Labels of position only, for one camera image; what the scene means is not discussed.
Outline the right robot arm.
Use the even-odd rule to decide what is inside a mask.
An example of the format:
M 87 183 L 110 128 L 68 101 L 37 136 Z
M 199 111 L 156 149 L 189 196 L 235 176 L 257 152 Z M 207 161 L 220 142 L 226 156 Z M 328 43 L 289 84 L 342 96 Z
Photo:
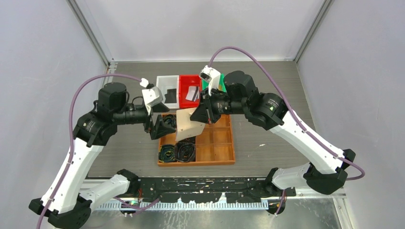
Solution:
M 253 78 L 243 71 L 225 76 L 225 91 L 218 89 L 221 75 L 217 70 L 205 67 L 199 76 L 208 87 L 200 93 L 192 121 L 214 124 L 222 115 L 243 115 L 251 124 L 286 140 L 308 159 L 302 166 L 271 169 L 263 182 L 266 194 L 277 196 L 288 188 L 310 187 L 329 195 L 343 187 L 348 180 L 346 169 L 356 156 L 351 149 L 331 145 L 300 120 L 280 95 L 259 92 Z

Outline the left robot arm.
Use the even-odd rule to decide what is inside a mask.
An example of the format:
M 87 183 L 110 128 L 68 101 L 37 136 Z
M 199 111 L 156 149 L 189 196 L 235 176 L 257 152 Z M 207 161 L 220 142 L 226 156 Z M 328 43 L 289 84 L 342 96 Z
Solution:
M 154 112 L 167 112 L 158 87 L 141 83 L 142 103 L 129 102 L 129 93 L 122 83 L 107 83 L 98 92 L 93 109 L 71 125 L 70 148 L 55 180 L 47 192 L 33 199 L 29 209 L 58 229 L 78 229 L 91 213 L 112 198 L 125 194 L 133 197 L 140 193 L 139 177 L 122 169 L 109 180 L 81 191 L 81 185 L 94 160 L 117 133 L 119 125 L 142 124 L 152 140 L 175 132 L 163 122 L 161 115 L 152 121 Z

